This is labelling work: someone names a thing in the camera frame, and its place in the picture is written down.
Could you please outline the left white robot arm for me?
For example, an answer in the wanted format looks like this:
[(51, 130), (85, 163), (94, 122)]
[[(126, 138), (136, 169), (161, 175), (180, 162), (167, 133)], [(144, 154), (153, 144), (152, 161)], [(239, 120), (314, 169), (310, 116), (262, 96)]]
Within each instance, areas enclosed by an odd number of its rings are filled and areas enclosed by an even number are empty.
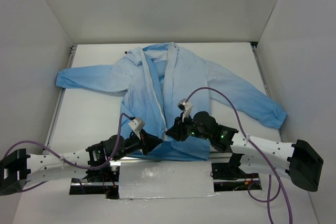
[(114, 183), (117, 172), (111, 162), (137, 151), (148, 155), (162, 142), (141, 130), (130, 133), (128, 138), (113, 135), (83, 150), (64, 154), (36, 155), (28, 154), (24, 148), (17, 149), (1, 160), (1, 195), (22, 193), (42, 182), (64, 178)]

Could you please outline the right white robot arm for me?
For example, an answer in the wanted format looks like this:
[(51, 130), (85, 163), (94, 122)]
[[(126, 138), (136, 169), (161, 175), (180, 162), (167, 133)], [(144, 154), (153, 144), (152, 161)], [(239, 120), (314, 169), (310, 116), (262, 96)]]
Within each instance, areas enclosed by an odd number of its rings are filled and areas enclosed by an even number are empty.
[(228, 171), (233, 177), (245, 174), (278, 174), (306, 191), (316, 192), (321, 177), (323, 159), (304, 140), (295, 143), (274, 142), (220, 125), (202, 111), (193, 118), (175, 118), (167, 136), (176, 141), (195, 137), (210, 142), (218, 152), (231, 152)]

